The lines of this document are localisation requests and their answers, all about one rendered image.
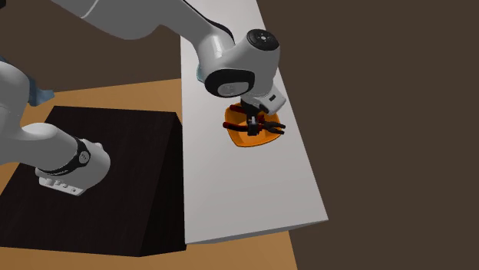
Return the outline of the orange bowl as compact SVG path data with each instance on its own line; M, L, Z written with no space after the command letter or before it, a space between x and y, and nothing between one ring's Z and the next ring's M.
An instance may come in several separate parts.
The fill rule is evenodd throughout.
M266 115L266 120L279 122L278 114L264 114ZM226 108L225 121L244 125L246 123L246 116L241 113L232 112L229 108ZM270 133L266 130L261 131L257 136L248 136L246 132L238 132L228 129L226 130L230 135L231 140L237 147L257 147L266 143L270 143L281 136L281 134Z

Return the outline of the black robot stand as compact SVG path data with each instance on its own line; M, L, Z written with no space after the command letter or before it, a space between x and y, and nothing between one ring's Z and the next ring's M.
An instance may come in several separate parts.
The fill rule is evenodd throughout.
M0 247L147 256L186 248L182 125L174 112L56 106L47 122L103 145L111 168L79 196L21 164L0 194Z

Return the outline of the blue grey angular shape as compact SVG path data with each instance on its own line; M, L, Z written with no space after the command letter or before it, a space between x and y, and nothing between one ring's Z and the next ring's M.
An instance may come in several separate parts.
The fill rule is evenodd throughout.
M36 107L55 96L40 89L35 80L0 56L0 107L20 110L26 104Z

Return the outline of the red handled black pliers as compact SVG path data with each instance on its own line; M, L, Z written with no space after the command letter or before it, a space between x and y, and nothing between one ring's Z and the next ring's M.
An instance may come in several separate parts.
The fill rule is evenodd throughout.
M244 114L244 110L242 109L241 105L230 105L229 106L230 111L236 112L236 113L241 113ZM262 112L259 114L260 116L264 117L265 122L263 124L258 123L258 124L250 124L247 125L246 123L244 125L241 124L235 124L235 123L230 123L225 121L223 123L223 127L228 129L228 130L234 130L238 132L246 132L248 136L257 136L261 131L266 130L269 131L270 133L274 134L284 134L284 129L286 126L278 121L268 121L266 120L266 115Z

